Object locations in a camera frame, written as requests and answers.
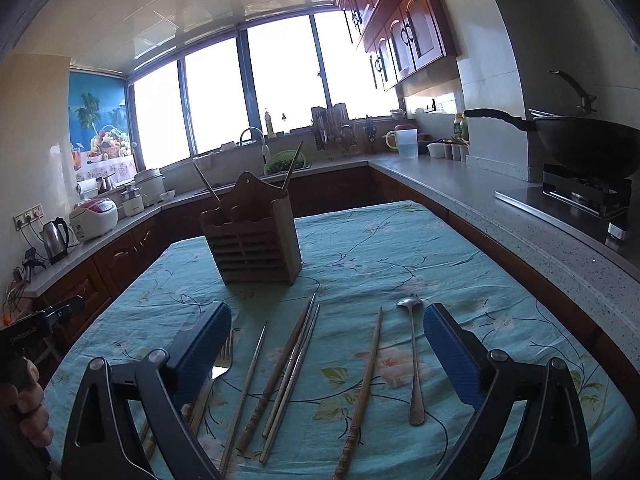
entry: power outlet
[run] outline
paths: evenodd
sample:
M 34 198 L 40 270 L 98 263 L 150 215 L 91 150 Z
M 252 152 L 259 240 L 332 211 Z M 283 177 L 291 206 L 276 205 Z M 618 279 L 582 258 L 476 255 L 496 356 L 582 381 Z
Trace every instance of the power outlet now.
M 27 211 L 23 211 L 19 215 L 14 216 L 15 230 L 19 231 L 20 228 L 25 227 L 31 222 L 35 222 L 38 218 L 42 218 L 44 213 L 42 211 L 42 204 L 38 204 L 34 207 L 30 207 Z

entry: white rice cooker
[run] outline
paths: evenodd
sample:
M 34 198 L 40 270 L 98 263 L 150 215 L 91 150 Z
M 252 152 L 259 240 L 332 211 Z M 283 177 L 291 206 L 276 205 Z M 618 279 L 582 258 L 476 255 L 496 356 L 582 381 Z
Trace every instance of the white rice cooker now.
M 69 213 L 69 225 L 79 242 L 107 234 L 117 223 L 118 208 L 108 198 L 85 200 Z
M 136 173 L 134 178 L 136 186 L 140 188 L 140 195 L 142 195 L 142 202 L 145 207 L 157 204 L 162 199 L 160 195 L 164 193 L 164 178 L 160 170 L 145 170 Z

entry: human hand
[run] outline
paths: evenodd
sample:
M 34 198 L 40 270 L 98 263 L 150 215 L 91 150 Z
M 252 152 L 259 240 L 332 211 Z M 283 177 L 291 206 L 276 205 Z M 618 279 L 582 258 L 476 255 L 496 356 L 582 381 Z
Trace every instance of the human hand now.
M 49 426 L 49 412 L 42 404 L 44 391 L 38 384 L 40 373 L 31 361 L 27 361 L 27 372 L 31 383 L 20 393 L 12 384 L 0 383 L 0 408 L 16 404 L 21 413 L 35 410 L 20 421 L 20 430 L 35 447 L 45 447 L 51 444 L 53 430 Z

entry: poster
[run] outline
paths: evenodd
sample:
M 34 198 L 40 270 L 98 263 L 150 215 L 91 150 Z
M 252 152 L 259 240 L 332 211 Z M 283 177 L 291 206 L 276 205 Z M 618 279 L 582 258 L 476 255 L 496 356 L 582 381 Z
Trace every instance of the poster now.
M 117 184 L 135 176 L 124 95 L 122 79 L 70 73 L 69 136 L 76 182 L 111 176 Z

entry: black frying pan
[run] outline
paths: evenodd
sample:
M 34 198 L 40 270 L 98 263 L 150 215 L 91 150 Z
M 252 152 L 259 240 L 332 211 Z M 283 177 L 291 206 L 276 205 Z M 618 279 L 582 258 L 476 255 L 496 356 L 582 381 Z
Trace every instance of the black frying pan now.
M 625 178 L 640 168 L 640 130 L 583 117 L 545 116 L 525 121 L 490 108 L 466 117 L 491 117 L 523 132 L 537 132 L 548 152 L 569 170 L 603 180 Z

